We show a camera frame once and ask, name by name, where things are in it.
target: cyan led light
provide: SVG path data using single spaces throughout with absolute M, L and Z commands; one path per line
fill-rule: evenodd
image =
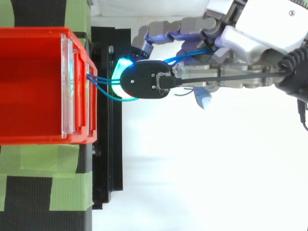
M 133 62 L 131 60 L 120 58 L 116 64 L 115 71 L 112 74 L 111 79 L 120 80 L 123 71 L 132 64 Z M 121 85 L 112 85 L 112 90 L 117 96 L 121 97 L 122 99 L 132 99 L 133 98 L 122 89 Z

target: white wall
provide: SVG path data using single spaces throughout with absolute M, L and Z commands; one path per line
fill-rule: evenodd
M 93 18 L 132 28 L 178 17 Z M 175 55 L 180 43 L 155 47 Z M 305 231 L 308 133 L 274 87 L 123 104 L 124 191 L 93 212 L 94 231 Z

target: red plastic container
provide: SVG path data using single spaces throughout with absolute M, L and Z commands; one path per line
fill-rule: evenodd
M 96 140 L 97 74 L 66 27 L 0 28 L 0 145 Z

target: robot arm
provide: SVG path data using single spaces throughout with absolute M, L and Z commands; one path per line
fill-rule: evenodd
M 202 17 L 143 26 L 132 43 L 137 61 L 121 76 L 136 98 L 163 98 L 174 87 L 277 88 L 308 102 L 308 5 L 302 0 L 210 0 Z M 183 40 L 178 56 L 195 50 L 215 53 L 176 65 L 146 60 L 153 44 Z

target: blue cable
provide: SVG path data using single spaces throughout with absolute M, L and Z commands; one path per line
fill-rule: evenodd
M 99 81 L 99 80 L 95 80 L 92 79 L 93 81 L 95 81 L 96 83 L 100 83 L 100 84 L 104 84 L 104 85 L 121 85 L 119 82 L 118 83 L 110 83 L 110 82 L 105 82 L 105 81 Z
M 133 99 L 118 99 L 116 97 L 113 97 L 112 95 L 109 95 L 106 91 L 104 91 L 100 86 L 97 85 L 97 83 L 95 83 L 95 81 L 91 78 L 88 78 L 88 80 L 94 85 L 97 87 L 97 89 L 103 93 L 105 96 L 107 96 L 108 98 L 114 100 L 114 101 L 117 101 L 117 102 L 131 102 L 131 101 L 135 101 L 137 100 L 137 98 L 133 98 Z
M 199 49 L 199 50 L 193 51 L 191 53 L 187 53 L 187 54 L 184 54 L 184 55 L 179 55 L 179 56 L 176 56 L 176 57 L 173 57 L 173 58 L 170 58 L 170 59 L 166 59 L 165 62 L 171 63 L 171 62 L 176 61 L 176 63 L 178 63 L 184 58 L 188 58 L 188 57 L 192 57 L 192 56 L 200 55 L 200 54 L 214 54 L 214 51 L 207 50 L 207 49 Z
M 94 75 L 90 75 L 90 74 L 87 74 L 87 77 L 91 77 L 91 78 L 96 78 L 98 80 L 101 80 L 101 81 L 107 81 L 107 82 L 113 82 L 113 81 L 120 81 L 119 79 L 109 79 L 109 78 L 103 78 L 103 77 L 99 77 L 99 76 L 94 76 Z

